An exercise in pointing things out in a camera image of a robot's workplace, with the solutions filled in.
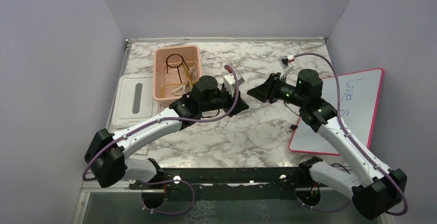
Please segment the white clay triangle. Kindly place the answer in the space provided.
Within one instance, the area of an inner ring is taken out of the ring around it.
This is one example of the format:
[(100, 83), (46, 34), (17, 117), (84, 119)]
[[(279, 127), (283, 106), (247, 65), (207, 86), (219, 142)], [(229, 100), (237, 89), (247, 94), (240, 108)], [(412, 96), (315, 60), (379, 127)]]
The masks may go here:
[(180, 85), (172, 93), (174, 96), (183, 96), (191, 91), (191, 85)]

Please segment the yellow rubber tube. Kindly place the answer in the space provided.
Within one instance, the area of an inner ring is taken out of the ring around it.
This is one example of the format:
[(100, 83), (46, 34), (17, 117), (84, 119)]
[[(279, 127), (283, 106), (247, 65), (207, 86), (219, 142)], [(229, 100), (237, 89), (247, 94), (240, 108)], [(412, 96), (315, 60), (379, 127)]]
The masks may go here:
[(189, 84), (188, 74), (192, 66), (193, 64), (189, 64), (188, 66), (183, 65), (179, 68), (182, 77), (182, 83), (179, 82), (177, 72), (176, 71), (173, 72), (173, 74), (176, 74), (176, 79), (169, 79), (164, 81), (164, 85), (160, 90), (161, 95), (163, 97), (174, 96), (172, 95), (172, 93), (178, 86), (185, 85), (185, 84), (188, 85)]

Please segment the black metal ring stand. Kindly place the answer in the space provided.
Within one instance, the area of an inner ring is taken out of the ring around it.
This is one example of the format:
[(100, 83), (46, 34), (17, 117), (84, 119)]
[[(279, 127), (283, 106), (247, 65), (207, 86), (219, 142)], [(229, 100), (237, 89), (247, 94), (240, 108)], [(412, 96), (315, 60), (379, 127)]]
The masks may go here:
[[(180, 60), (179, 62), (170, 62), (170, 59), (172, 57), (178, 57)], [(182, 77), (181, 77), (181, 73), (180, 73), (180, 67), (183, 65), (187, 65), (185, 62), (184, 57), (181, 54), (170, 54), (167, 56), (167, 58), (165, 59), (165, 68), (166, 68), (166, 73), (168, 74), (170, 71), (170, 68), (172, 69), (176, 69), (177, 72), (177, 76), (179, 79), (179, 82), (182, 83)]]

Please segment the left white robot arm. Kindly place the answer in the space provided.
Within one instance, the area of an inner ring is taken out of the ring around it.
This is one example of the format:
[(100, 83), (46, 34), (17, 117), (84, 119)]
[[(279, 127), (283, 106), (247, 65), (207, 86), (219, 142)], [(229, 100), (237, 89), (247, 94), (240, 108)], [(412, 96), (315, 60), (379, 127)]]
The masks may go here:
[(135, 126), (109, 132), (106, 128), (97, 131), (85, 153), (87, 170), (93, 173), (100, 187), (107, 188), (122, 179), (132, 177), (141, 180), (149, 188), (161, 184), (162, 174), (157, 163), (146, 160), (138, 168), (127, 162), (128, 158), (151, 142), (171, 133), (181, 131), (195, 123), (205, 123), (204, 112), (220, 111), (220, 117), (211, 118), (214, 122), (227, 116), (234, 116), (249, 108), (241, 98), (239, 87), (244, 78), (239, 73), (224, 75), (223, 84), (218, 85), (212, 76), (202, 76), (194, 83), (192, 90), (173, 101), (156, 116)]

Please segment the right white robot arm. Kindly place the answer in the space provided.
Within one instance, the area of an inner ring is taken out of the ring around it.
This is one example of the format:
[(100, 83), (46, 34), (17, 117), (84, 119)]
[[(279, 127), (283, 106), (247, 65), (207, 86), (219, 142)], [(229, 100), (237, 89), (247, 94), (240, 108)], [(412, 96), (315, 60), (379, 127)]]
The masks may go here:
[(315, 70), (299, 71), (296, 85), (290, 85), (280, 73), (271, 73), (261, 85), (247, 94), (262, 103), (278, 100), (299, 107), (301, 120), (324, 138), (347, 162), (354, 174), (348, 174), (312, 159), (300, 163), (298, 182), (310, 186), (324, 184), (350, 199), (356, 210), (373, 220), (405, 200), (407, 175), (393, 170), (362, 145), (344, 124), (339, 111), (322, 98), (323, 81)]

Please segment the pink plastic bin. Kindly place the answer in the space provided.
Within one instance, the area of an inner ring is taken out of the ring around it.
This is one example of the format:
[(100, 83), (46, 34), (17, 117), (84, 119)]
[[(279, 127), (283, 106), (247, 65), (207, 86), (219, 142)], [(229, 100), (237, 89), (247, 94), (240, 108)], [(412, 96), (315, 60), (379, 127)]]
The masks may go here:
[(197, 45), (163, 47), (154, 52), (153, 99), (166, 108), (191, 90), (202, 76)]

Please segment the pink framed whiteboard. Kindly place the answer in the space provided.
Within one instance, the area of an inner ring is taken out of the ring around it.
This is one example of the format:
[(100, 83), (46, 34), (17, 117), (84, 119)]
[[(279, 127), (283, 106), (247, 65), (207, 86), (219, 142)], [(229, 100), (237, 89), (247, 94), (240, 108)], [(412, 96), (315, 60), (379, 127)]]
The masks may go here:
[[(340, 115), (363, 145), (370, 147), (384, 70), (348, 73), (339, 76)], [(289, 150), (299, 153), (337, 156), (335, 149), (301, 119), (291, 137)]]

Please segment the small white label card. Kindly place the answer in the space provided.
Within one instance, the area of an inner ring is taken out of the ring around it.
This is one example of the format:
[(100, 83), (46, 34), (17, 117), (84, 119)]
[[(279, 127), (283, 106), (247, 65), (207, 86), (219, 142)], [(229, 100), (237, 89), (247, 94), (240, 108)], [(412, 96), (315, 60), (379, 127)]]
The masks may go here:
[(148, 155), (148, 148), (142, 148), (142, 149), (136, 151), (135, 154), (146, 156), (146, 155)]

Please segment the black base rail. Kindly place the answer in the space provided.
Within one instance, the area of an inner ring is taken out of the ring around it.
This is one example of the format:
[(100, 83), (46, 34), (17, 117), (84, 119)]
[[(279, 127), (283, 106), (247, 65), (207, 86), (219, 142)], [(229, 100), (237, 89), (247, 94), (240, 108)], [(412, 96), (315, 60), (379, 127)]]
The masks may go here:
[(295, 200), (320, 186), (302, 167), (162, 168), (154, 159), (139, 163), (99, 159), (91, 172), (102, 188), (131, 176), (128, 189), (140, 192), (147, 206), (165, 201)]

